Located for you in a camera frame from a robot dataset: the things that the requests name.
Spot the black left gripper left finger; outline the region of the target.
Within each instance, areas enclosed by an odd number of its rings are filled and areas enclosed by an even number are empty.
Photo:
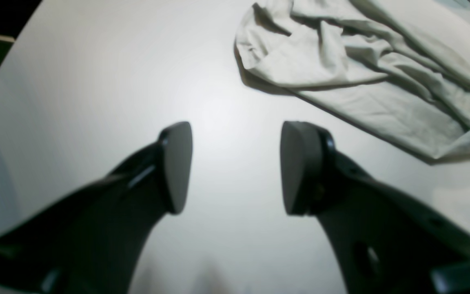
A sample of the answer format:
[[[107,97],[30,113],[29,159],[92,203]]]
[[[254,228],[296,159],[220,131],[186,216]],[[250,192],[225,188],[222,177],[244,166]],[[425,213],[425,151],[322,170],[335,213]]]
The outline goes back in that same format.
[[[96,182],[0,236],[0,286],[36,294],[126,294],[155,225],[180,214],[193,154],[178,122]]]

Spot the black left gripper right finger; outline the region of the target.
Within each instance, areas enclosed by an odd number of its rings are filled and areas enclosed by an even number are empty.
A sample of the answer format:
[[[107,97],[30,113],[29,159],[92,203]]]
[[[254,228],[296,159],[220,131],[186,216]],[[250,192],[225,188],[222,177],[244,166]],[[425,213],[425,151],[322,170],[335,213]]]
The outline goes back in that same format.
[[[282,197],[290,216],[313,216],[349,294],[470,294],[470,233],[369,175],[328,130],[286,121]]]

